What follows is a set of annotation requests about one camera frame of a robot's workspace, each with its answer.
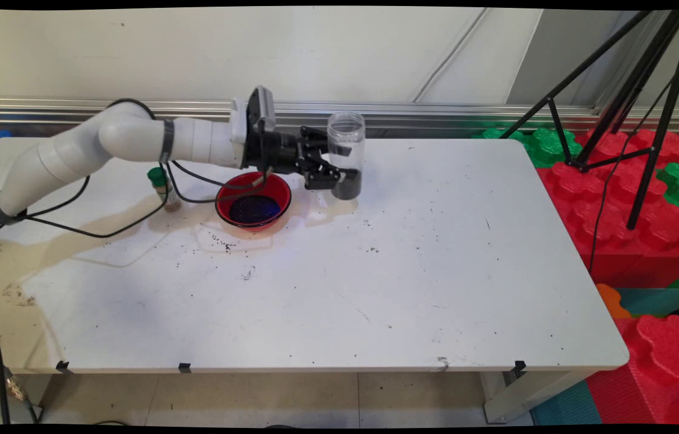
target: robotic arm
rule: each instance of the robotic arm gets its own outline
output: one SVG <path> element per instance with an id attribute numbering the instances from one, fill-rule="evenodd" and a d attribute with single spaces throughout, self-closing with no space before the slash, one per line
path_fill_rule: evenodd
<path id="1" fill-rule="evenodd" d="M 193 118 L 157 121 L 138 101 L 118 101 L 88 121 L 54 137 L 38 139 L 15 160 L 0 191 L 0 223 L 12 225 L 45 195 L 91 175 L 111 157 L 131 162 L 188 160 L 230 168 L 298 172 L 306 189 L 331 189 L 347 171 L 321 155 L 328 138 L 301 127 L 300 136 L 274 131 L 272 93 L 257 86 L 245 103 L 232 100 L 228 124 Z M 339 152 L 349 154 L 340 146 Z"/>

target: black tripod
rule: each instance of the black tripod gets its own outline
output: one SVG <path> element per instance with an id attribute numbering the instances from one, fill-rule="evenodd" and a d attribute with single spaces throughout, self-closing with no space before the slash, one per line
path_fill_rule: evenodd
<path id="1" fill-rule="evenodd" d="M 597 168 L 603 165 L 609 165 L 611 163 L 620 162 L 620 160 L 632 159 L 632 157 L 639 157 L 648 154 L 647 165 L 645 165 L 645 171 L 642 174 L 642 181 L 639 183 L 639 190 L 637 191 L 636 199 L 634 200 L 634 206 L 631 208 L 631 215 L 628 217 L 628 224 L 626 225 L 629 230 L 633 230 L 636 227 L 637 219 L 639 219 L 639 212 L 642 209 L 642 204 L 645 201 L 645 195 L 647 194 L 647 189 L 650 185 L 652 179 L 653 170 L 655 170 L 656 162 L 658 161 L 658 156 L 661 152 L 661 146 L 663 145 L 663 139 L 665 138 L 666 131 L 669 128 L 669 121 L 671 120 L 672 112 L 674 111 L 674 106 L 676 105 L 677 98 L 679 96 L 679 61 L 677 63 L 676 71 L 674 77 L 666 85 L 666 89 L 669 89 L 669 96 L 666 97 L 665 104 L 663 105 L 663 110 L 661 112 L 661 118 L 658 121 L 658 128 L 656 129 L 656 136 L 652 142 L 650 148 L 645 148 L 640 151 L 631 152 L 629 154 L 623 154 L 621 152 L 620 156 L 613 157 L 612 159 L 602 160 L 601 162 L 595 162 L 588 164 L 588 157 L 592 153 L 593 149 L 596 148 L 597 143 L 601 139 L 604 132 L 607 131 L 612 121 L 615 120 L 615 116 L 618 120 L 612 127 L 612 133 L 618 132 L 620 126 L 625 121 L 628 112 L 631 110 L 634 102 L 636 102 L 639 93 L 642 91 L 645 83 L 652 75 L 653 70 L 658 65 L 661 60 L 663 53 L 669 47 L 669 44 L 674 37 L 675 33 L 679 29 L 679 9 L 669 12 L 669 16 L 666 17 L 665 21 L 661 24 L 658 32 L 650 41 L 647 49 L 645 50 L 642 57 L 637 62 L 634 69 L 632 69 L 631 74 L 628 75 L 626 82 L 621 86 L 620 91 L 613 99 L 612 103 L 604 111 L 601 119 L 597 123 L 595 129 L 593 129 L 593 134 L 588 139 L 588 143 L 585 143 L 581 153 L 573 159 L 570 155 L 570 150 L 567 146 L 567 140 L 565 139 L 565 132 L 562 129 L 562 121 L 559 119 L 559 113 L 556 110 L 556 104 L 554 104 L 554 97 L 559 95 L 559 93 L 567 87 L 574 79 L 578 78 L 579 74 L 582 74 L 588 66 L 592 65 L 601 55 L 603 55 L 607 50 L 614 46 L 615 42 L 620 41 L 626 33 L 630 32 L 637 24 L 639 24 L 642 19 L 650 14 L 651 11 L 640 11 L 632 17 L 632 19 L 627 22 L 623 27 L 607 39 L 604 44 L 602 44 L 595 52 L 593 52 L 590 57 L 583 61 L 574 71 L 572 71 L 561 83 L 556 85 L 551 91 L 549 91 L 543 99 L 541 99 L 537 104 L 532 106 L 532 108 L 523 115 L 520 120 L 516 121 L 512 127 L 505 130 L 499 138 L 508 138 L 513 132 L 519 129 L 529 118 L 535 115 L 540 109 L 548 104 L 549 109 L 551 109 L 551 115 L 554 118 L 554 125 L 556 131 L 559 133 L 559 140 L 562 142 L 563 153 L 565 154 L 565 164 L 574 166 L 578 168 L 583 173 L 587 172 L 592 168 Z"/>

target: green bottle cap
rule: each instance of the green bottle cap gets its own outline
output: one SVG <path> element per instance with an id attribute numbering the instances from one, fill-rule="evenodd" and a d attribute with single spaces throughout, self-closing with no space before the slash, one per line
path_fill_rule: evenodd
<path id="1" fill-rule="evenodd" d="M 154 187 L 163 187 L 165 185 L 165 177 L 161 168 L 154 168 L 146 173 L 147 178 L 152 181 Z"/>

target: tripod leg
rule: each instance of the tripod leg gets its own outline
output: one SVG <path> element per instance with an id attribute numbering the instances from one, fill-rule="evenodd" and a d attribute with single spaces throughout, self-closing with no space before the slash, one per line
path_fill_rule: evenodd
<path id="1" fill-rule="evenodd" d="M 677 30 L 679 30 L 679 20 L 674 30 L 672 30 L 669 35 L 666 36 L 665 41 L 661 44 L 661 46 L 658 47 L 658 51 L 656 52 L 655 57 L 650 61 L 650 64 L 648 64 L 645 70 L 642 71 L 642 76 L 640 76 L 640 78 L 637 80 L 634 89 L 631 91 L 631 96 L 628 97 L 628 104 L 623 106 L 620 115 L 618 115 L 618 120 L 612 125 L 612 134 L 617 134 L 617 132 L 620 131 L 621 126 L 623 126 L 623 122 L 625 122 L 626 117 L 628 116 L 628 113 L 631 112 L 631 108 L 634 107 L 634 103 L 637 101 L 637 99 L 639 99 L 639 94 L 642 93 L 642 89 L 644 89 L 645 85 L 647 84 L 647 80 L 650 79 L 652 72 L 656 70 L 658 62 L 661 61 L 663 53 L 666 52 L 666 49 L 669 47 L 672 39 L 674 39 Z"/>
<path id="2" fill-rule="evenodd" d="M 559 119 L 559 110 L 556 110 L 553 98 L 548 98 L 548 108 L 551 109 L 551 117 L 554 118 L 554 125 L 556 132 L 559 134 L 559 141 L 562 143 L 562 151 L 565 154 L 565 164 L 572 164 L 572 156 L 570 155 L 570 147 L 567 144 L 567 137 L 565 137 L 565 129 L 562 127 L 562 120 Z"/>
<path id="3" fill-rule="evenodd" d="M 639 182 L 639 191 L 636 194 L 634 206 L 631 208 L 631 214 L 628 216 L 628 225 L 626 225 L 626 227 L 629 228 L 629 230 L 634 230 L 634 228 L 636 228 L 636 222 L 639 219 L 639 212 L 642 211 L 642 204 L 645 201 L 645 195 L 647 195 L 647 188 L 650 186 L 650 180 L 652 179 L 653 171 L 656 169 L 658 155 L 661 152 L 661 146 L 663 145 L 663 139 L 665 138 L 666 131 L 669 129 L 669 122 L 671 121 L 672 113 L 674 112 L 674 106 L 676 105 L 678 97 L 679 63 L 677 63 L 676 71 L 674 72 L 674 78 L 672 79 L 672 85 L 669 89 L 669 96 L 666 97 L 666 101 L 663 105 L 663 111 L 661 112 L 661 118 L 658 121 L 656 137 L 652 141 L 651 152 L 647 158 L 647 165 L 645 165 L 645 171 L 642 173 L 642 181 Z"/>
<path id="4" fill-rule="evenodd" d="M 620 41 L 623 36 L 625 36 L 626 33 L 630 32 L 632 28 L 634 28 L 637 24 L 639 24 L 642 19 L 644 19 L 646 16 L 650 14 L 651 11 L 639 11 L 637 14 L 632 17 L 623 27 L 618 30 L 618 32 L 615 32 L 615 35 L 610 36 L 609 39 L 604 41 L 601 46 L 592 53 L 586 60 L 584 60 L 577 68 L 574 69 L 574 71 L 570 72 L 570 75 L 565 77 L 564 80 L 562 80 L 561 83 L 557 84 L 551 91 L 549 91 L 545 96 L 543 96 L 543 99 L 537 102 L 532 108 L 529 109 L 523 116 L 521 116 L 521 119 L 516 121 L 515 124 L 513 124 L 510 128 L 505 130 L 505 132 L 502 133 L 499 138 L 501 139 L 507 139 L 510 137 L 513 132 L 519 129 L 522 125 L 524 125 L 525 122 L 529 121 L 532 116 L 534 116 L 535 113 L 540 111 L 541 108 L 545 104 L 548 104 L 548 98 L 554 98 L 555 96 L 559 95 L 559 93 L 567 87 L 570 83 L 572 83 L 572 80 L 575 80 L 578 78 L 579 75 L 582 74 L 583 71 L 586 71 L 588 69 L 588 66 L 591 66 L 594 61 L 596 61 L 599 57 L 601 57 L 602 54 L 607 52 L 607 50 L 611 49 L 612 46 L 615 45 L 615 42 Z"/>
<path id="5" fill-rule="evenodd" d="M 642 54 L 642 57 L 639 58 L 639 61 L 637 62 L 636 66 L 634 66 L 634 69 L 632 69 L 631 74 L 628 75 L 626 82 L 623 83 L 623 86 L 621 86 L 620 91 L 618 91 L 618 95 L 615 96 L 612 104 L 610 104 L 609 107 L 607 107 L 607 110 L 604 111 L 599 123 L 593 129 L 593 134 L 590 135 L 588 143 L 583 146 L 582 152 L 576 159 L 578 164 L 585 165 L 588 162 L 588 157 L 590 156 L 590 153 L 592 153 L 593 149 L 596 148 L 596 143 L 599 143 L 601 136 L 605 131 L 607 131 L 607 127 L 609 127 L 609 125 L 612 123 L 612 120 L 615 118 L 615 115 L 617 115 L 618 110 L 620 110 L 624 102 L 628 101 L 631 91 L 636 87 L 639 79 L 642 78 L 645 69 L 650 66 L 653 59 L 656 57 L 659 47 L 664 46 L 666 38 L 669 37 L 669 34 L 673 36 L 673 32 L 675 32 L 678 26 L 679 9 L 669 12 L 669 16 L 666 17 L 665 21 L 661 25 L 661 28 L 659 28 L 658 33 L 653 36 L 652 41 L 650 41 L 650 45 Z"/>

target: table top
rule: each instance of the table top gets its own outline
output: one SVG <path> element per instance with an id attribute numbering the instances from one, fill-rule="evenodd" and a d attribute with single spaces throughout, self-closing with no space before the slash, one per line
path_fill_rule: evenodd
<path id="1" fill-rule="evenodd" d="M 41 139 L 0 139 L 0 188 Z M 158 205 L 149 163 L 113 159 L 45 217 L 96 233 Z M 187 163 L 217 180 L 239 171 Z M 0 230 L 14 373 L 611 369 L 626 349 L 521 143 L 367 140 L 361 195 L 293 190 L 248 233 L 183 203 L 111 239 Z M 216 187 L 174 171 L 183 195 Z M 43 198 L 44 209 L 81 181 Z"/>

